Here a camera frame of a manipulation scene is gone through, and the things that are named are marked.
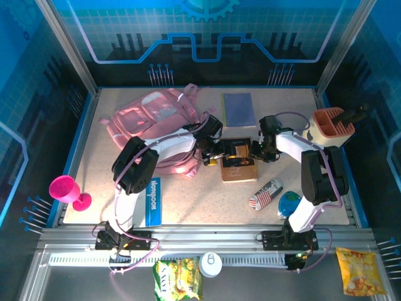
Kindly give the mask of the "blue green oval case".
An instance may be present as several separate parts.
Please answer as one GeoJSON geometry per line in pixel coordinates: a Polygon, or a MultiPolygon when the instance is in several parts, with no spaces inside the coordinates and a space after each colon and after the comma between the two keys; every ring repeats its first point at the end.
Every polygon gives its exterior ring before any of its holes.
{"type": "Polygon", "coordinates": [[[301,196],[293,191],[285,192],[278,203],[278,218],[286,219],[290,217],[298,207],[301,196]]]}

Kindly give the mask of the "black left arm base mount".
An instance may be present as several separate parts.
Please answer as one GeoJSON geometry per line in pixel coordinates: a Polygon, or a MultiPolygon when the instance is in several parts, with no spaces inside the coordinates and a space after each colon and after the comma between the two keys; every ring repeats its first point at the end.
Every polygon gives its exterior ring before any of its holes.
{"type": "Polygon", "coordinates": [[[138,240],[128,237],[125,234],[111,235],[106,230],[99,231],[96,236],[96,250],[118,249],[123,251],[149,251],[151,242],[149,240],[138,240]]]}

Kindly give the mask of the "blue white notebook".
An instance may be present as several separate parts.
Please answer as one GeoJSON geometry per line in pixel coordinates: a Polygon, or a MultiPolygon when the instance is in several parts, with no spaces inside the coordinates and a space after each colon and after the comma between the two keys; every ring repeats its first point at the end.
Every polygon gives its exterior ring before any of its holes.
{"type": "Polygon", "coordinates": [[[144,208],[141,212],[141,226],[153,227],[162,225],[162,193],[161,178],[152,178],[150,184],[141,193],[144,208]]]}

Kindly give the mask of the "pink plastic goblet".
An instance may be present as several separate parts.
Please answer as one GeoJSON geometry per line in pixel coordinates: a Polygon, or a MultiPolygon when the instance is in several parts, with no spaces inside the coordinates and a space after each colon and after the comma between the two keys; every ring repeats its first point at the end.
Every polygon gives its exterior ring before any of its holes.
{"type": "Polygon", "coordinates": [[[92,198],[90,194],[83,193],[78,183],[69,175],[57,177],[49,185],[49,195],[59,202],[71,204],[75,211],[87,210],[92,198]]]}

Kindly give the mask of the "aluminium frame post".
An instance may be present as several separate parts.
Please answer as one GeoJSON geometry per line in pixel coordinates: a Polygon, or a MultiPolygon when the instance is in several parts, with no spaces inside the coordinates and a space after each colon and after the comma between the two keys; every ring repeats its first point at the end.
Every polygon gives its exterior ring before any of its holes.
{"type": "Polygon", "coordinates": [[[365,24],[365,21],[369,17],[376,2],[377,0],[360,1],[321,75],[321,78],[317,84],[317,96],[322,96],[327,89],[346,54],[354,44],[360,30],[365,24]]]}
{"type": "Polygon", "coordinates": [[[69,61],[73,65],[85,88],[92,97],[98,95],[98,87],[81,55],[69,34],[60,14],[57,12],[52,0],[34,0],[45,20],[49,24],[69,61]]]}

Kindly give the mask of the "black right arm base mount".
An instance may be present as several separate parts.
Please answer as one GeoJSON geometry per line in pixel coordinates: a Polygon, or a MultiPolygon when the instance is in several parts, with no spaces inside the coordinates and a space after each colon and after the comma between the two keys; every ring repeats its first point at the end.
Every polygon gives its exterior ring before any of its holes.
{"type": "Polygon", "coordinates": [[[316,233],[313,230],[304,233],[288,231],[262,231],[261,239],[265,251],[306,251],[319,249],[316,233]]]}

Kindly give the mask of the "brown cover book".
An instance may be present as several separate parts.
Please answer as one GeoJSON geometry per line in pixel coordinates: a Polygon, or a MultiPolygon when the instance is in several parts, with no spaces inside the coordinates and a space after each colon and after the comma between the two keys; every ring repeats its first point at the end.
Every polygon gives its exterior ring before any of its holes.
{"type": "Polygon", "coordinates": [[[223,182],[251,182],[258,180],[258,170],[254,159],[249,157],[251,139],[231,138],[236,147],[236,157],[221,158],[221,177],[223,182]]]}

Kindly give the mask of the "pink student backpack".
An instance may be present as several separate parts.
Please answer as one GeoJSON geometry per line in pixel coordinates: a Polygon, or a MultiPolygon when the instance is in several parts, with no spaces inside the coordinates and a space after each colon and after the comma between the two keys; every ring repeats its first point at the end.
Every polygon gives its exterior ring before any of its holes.
{"type": "MultiPolygon", "coordinates": [[[[154,91],[117,110],[110,119],[99,119],[106,125],[113,141],[122,151],[132,137],[145,141],[161,139],[173,135],[180,129],[194,130],[203,125],[201,115],[195,109],[198,87],[188,84],[181,92],[175,88],[154,91]]],[[[194,157],[200,151],[195,146],[192,150],[181,151],[155,165],[157,174],[184,174],[194,177],[199,170],[200,160],[194,157]]]]}

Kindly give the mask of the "yellow snack bag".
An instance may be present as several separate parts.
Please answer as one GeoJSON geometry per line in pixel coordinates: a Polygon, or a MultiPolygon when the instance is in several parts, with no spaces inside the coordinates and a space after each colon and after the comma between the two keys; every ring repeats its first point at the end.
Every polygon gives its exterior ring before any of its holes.
{"type": "Polygon", "coordinates": [[[343,293],[355,297],[386,295],[377,267],[376,254],[336,248],[343,293]]]}

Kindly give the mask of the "aluminium front rail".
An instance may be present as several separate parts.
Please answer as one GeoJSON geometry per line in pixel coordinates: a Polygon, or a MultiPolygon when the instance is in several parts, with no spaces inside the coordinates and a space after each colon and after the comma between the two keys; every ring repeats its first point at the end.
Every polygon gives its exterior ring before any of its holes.
{"type": "MultiPolygon", "coordinates": [[[[64,226],[43,230],[38,248],[60,250],[84,250],[95,244],[92,226],[64,226]]],[[[160,251],[244,251],[260,252],[262,244],[256,236],[262,231],[281,231],[280,225],[167,225],[148,228],[152,238],[160,241],[160,251]]],[[[331,226],[324,230],[315,227],[320,249],[332,241],[332,248],[344,247],[352,250],[377,250],[373,232],[369,228],[354,226],[331,226]]]]}

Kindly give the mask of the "beige orange pen holder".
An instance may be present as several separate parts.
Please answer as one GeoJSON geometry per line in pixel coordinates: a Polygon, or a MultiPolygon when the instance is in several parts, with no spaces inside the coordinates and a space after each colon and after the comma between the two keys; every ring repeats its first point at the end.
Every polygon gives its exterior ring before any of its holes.
{"type": "Polygon", "coordinates": [[[333,123],[333,119],[343,112],[344,110],[339,107],[314,111],[310,117],[310,127],[303,131],[302,136],[323,147],[341,147],[355,133],[352,123],[346,127],[342,121],[336,125],[333,123]]]}

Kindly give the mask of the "green snack bag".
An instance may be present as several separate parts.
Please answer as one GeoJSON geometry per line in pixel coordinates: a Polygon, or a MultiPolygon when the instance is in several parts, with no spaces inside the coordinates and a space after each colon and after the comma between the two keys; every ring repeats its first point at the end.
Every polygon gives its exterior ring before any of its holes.
{"type": "Polygon", "coordinates": [[[152,268],[156,301],[203,299],[202,274],[198,256],[179,260],[159,260],[152,268]]]}

